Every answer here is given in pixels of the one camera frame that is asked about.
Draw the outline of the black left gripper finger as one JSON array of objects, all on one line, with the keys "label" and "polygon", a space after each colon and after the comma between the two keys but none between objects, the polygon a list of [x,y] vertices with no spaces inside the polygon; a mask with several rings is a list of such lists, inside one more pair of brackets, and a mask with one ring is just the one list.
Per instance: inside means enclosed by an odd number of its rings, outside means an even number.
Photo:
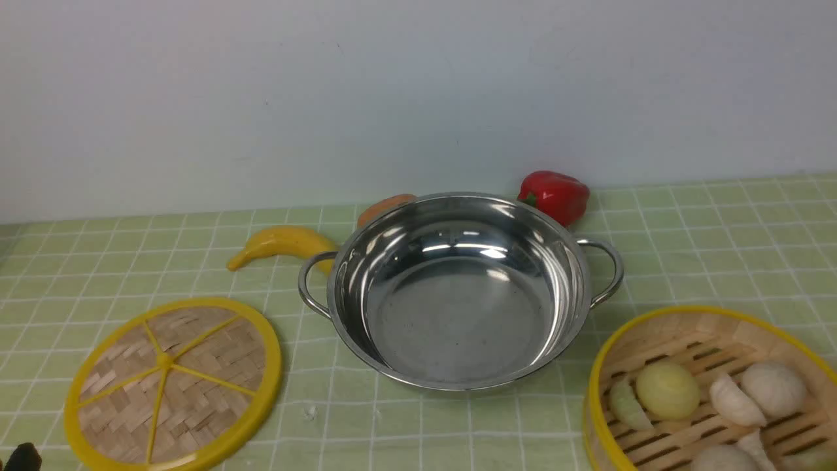
[{"label": "black left gripper finger", "polygon": [[6,471],[39,471],[43,460],[38,449],[32,442],[19,444],[5,462],[1,462],[1,470]]}]

